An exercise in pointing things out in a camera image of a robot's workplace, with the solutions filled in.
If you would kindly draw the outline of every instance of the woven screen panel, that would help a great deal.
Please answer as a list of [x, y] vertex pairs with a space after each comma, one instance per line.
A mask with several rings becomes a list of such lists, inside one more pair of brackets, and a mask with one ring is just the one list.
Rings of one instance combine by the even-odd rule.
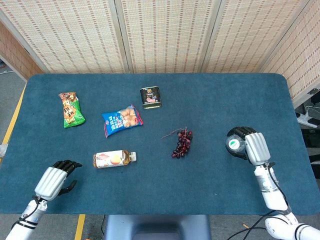
[[0, 33], [0, 55], [25, 80], [43, 72], [1, 21]]
[[134, 72], [196, 72], [218, 2], [122, 0]]
[[0, 0], [52, 73], [124, 73], [108, 1]]
[[282, 74], [292, 100], [320, 79], [320, 1], [312, 4], [292, 26], [270, 62], [267, 73]]
[[258, 71], [304, 3], [305, 0], [227, 0], [204, 71]]

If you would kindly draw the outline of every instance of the chip bag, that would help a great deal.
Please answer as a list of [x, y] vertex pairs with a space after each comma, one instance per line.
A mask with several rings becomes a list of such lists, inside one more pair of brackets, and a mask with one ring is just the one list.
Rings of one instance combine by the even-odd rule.
[[104, 132], [106, 138], [118, 131], [144, 124], [139, 112], [132, 104], [120, 111], [103, 113], [102, 117], [104, 119]]
[[80, 111], [79, 100], [74, 91], [59, 94], [63, 104], [63, 127], [70, 128], [83, 124], [86, 119]]

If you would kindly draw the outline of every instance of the white robotic arm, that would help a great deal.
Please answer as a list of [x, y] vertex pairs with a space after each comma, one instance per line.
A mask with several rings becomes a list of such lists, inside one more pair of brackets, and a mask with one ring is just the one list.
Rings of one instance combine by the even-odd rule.
[[268, 233], [282, 240], [319, 240], [320, 230], [299, 223], [292, 213], [272, 168], [275, 163], [269, 162], [271, 156], [263, 134], [251, 127], [234, 127], [227, 136], [228, 152], [255, 166], [254, 175], [266, 206], [280, 213], [265, 220]]
[[67, 188], [62, 188], [66, 178], [78, 167], [80, 163], [65, 160], [58, 161], [43, 174], [39, 183], [35, 187], [33, 200], [22, 213], [11, 228], [11, 232], [6, 240], [28, 240], [36, 229], [41, 217], [47, 210], [47, 202], [52, 201], [57, 196], [70, 192], [77, 181], [74, 180]]

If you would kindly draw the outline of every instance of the red grapes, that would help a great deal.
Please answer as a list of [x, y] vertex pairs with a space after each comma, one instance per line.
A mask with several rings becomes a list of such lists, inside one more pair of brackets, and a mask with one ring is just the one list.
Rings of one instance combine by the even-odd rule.
[[179, 159], [183, 158], [190, 149], [190, 143], [193, 138], [192, 131], [187, 131], [187, 128], [178, 132], [178, 142], [176, 149], [173, 150], [171, 157]]

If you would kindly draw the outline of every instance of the table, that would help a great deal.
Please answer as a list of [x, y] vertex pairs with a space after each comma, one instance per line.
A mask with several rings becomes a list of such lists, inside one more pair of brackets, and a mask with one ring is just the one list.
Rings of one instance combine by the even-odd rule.
[[[162, 107], [143, 109], [140, 88], [159, 86]], [[58, 94], [75, 91], [83, 125], [63, 128]], [[133, 104], [143, 126], [106, 139], [105, 112]], [[193, 131], [187, 157], [172, 159], [177, 136]], [[319, 190], [286, 80], [273, 73], [39, 74], [27, 83], [0, 168], [0, 213], [21, 213], [42, 174], [54, 162], [83, 164], [68, 178], [77, 185], [48, 203], [64, 214], [265, 214], [254, 167], [225, 149], [227, 132], [262, 132], [274, 170], [297, 215], [320, 211]], [[128, 166], [96, 169], [94, 153], [137, 153]]]

